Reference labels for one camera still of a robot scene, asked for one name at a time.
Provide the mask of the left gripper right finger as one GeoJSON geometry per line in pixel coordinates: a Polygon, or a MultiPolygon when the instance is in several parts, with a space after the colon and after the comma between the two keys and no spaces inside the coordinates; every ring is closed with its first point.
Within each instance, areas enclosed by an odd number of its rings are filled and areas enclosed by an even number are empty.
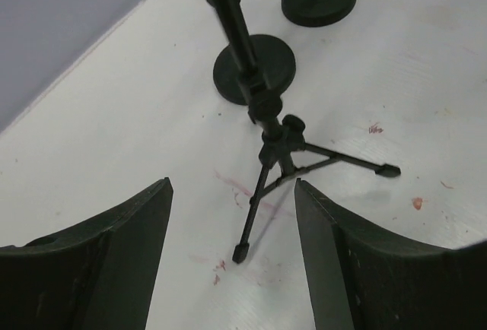
{"type": "Polygon", "coordinates": [[[486,244],[460,249],[401,236],[294,187],[298,231],[318,329],[484,329],[486,244]]]}

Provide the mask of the black tripod shock-mount stand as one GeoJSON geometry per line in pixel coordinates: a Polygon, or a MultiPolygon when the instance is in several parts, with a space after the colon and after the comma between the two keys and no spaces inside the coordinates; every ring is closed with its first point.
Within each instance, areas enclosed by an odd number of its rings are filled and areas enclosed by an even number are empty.
{"type": "Polygon", "coordinates": [[[250,209],[240,242],[235,246],[232,256],[232,261],[240,264],[246,259],[250,248],[250,233],[261,198],[284,182],[339,161],[372,170],[378,176],[390,179],[398,177],[401,170],[387,163],[378,165],[307,143],[303,135],[305,124],[297,116],[287,115],[279,121],[282,99],[270,88],[259,69],[240,5],[237,0],[212,1],[237,64],[237,83],[246,98],[250,119],[263,130],[263,147],[259,153],[262,168],[250,199],[250,209]]]}

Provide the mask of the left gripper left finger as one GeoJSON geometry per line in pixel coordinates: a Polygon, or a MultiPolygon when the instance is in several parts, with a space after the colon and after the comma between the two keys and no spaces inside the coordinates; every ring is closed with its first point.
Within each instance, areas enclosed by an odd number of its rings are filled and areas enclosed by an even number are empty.
{"type": "Polygon", "coordinates": [[[168,178],[25,246],[1,249],[3,329],[144,329],[173,198],[168,178]]]}

